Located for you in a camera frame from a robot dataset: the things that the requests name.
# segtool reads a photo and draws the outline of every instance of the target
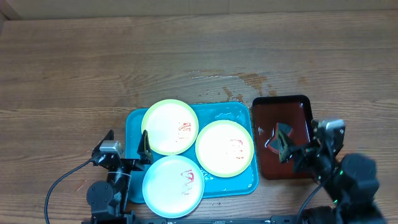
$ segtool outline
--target wood grain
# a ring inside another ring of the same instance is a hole
[[[345,148],[377,161],[376,202],[398,221],[398,11],[123,17],[6,22],[0,36],[0,223],[43,223],[51,184],[90,157],[128,114],[166,98],[190,104],[307,95],[315,118],[346,120]],[[50,198],[51,223],[90,217],[84,167]],[[202,200],[188,218],[295,213],[309,180],[263,178],[250,195]],[[309,207],[331,204],[320,192]],[[130,205],[142,218],[146,205]]]

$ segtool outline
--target round plate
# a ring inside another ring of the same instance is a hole
[[[218,177],[233,177],[248,168],[254,154],[248,131],[234,121],[214,121],[199,133],[196,154],[200,165]]]
[[[193,161],[183,156],[167,156],[148,169],[142,183],[145,203],[165,218],[188,215],[199,204],[205,180]]]
[[[150,148],[165,156],[180,154],[195,142],[198,117],[193,109],[179,100],[162,100],[144,115],[141,132],[147,130]]]

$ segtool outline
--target plate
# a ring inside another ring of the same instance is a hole
[[[205,190],[203,175],[193,161],[166,156],[151,165],[142,183],[145,203],[165,218],[188,215],[199,204]]]
[[[254,154],[248,131],[234,121],[214,121],[199,133],[196,155],[200,165],[218,177],[233,177],[248,168]]]
[[[180,154],[195,142],[199,123],[193,109],[179,100],[162,100],[144,115],[141,132],[148,131],[150,148],[165,156]]]

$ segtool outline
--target plastic tray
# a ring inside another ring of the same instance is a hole
[[[249,110],[241,103],[227,102],[227,103],[209,103],[200,105],[191,105],[196,112],[199,120],[199,132],[207,124],[213,121],[227,119],[235,121],[242,125],[249,132],[253,139],[251,128],[251,119]],[[148,109],[138,109],[133,111],[126,121],[126,158],[138,158],[137,147],[141,139],[141,123],[145,112]],[[153,152],[154,160],[164,157],[156,152]],[[259,184],[259,172],[257,168],[256,152],[254,152],[253,159],[250,166],[241,174],[222,178],[213,176],[199,164],[195,154],[195,144],[188,150],[180,154],[191,159],[198,164],[205,179],[205,193],[203,198],[214,198],[231,195],[245,195],[253,192]],[[129,188],[129,200],[134,203],[145,203],[142,196],[142,181],[149,166],[146,165],[145,171],[136,171],[132,173],[131,183]]]

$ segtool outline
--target tray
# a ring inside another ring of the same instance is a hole
[[[251,128],[251,119],[249,110],[241,103],[227,102],[227,103],[208,103],[200,105],[191,105],[192,109],[198,116],[199,132],[207,124],[213,121],[227,119],[235,121],[242,125],[249,132],[253,139]],[[141,139],[141,123],[145,112],[148,109],[138,109],[133,111],[126,120],[126,158],[138,158],[137,147]],[[156,152],[152,152],[154,161],[164,157]],[[222,178],[213,176],[199,164],[195,154],[195,144],[188,150],[180,154],[191,159],[198,164],[203,177],[205,179],[205,192],[203,198],[224,197],[232,195],[245,195],[253,192],[259,184],[259,172],[257,168],[256,152],[254,152],[253,159],[250,166],[241,174]],[[145,166],[145,171],[136,171],[132,173],[131,183],[129,188],[129,200],[134,203],[145,203],[142,195],[142,181],[149,166]]]

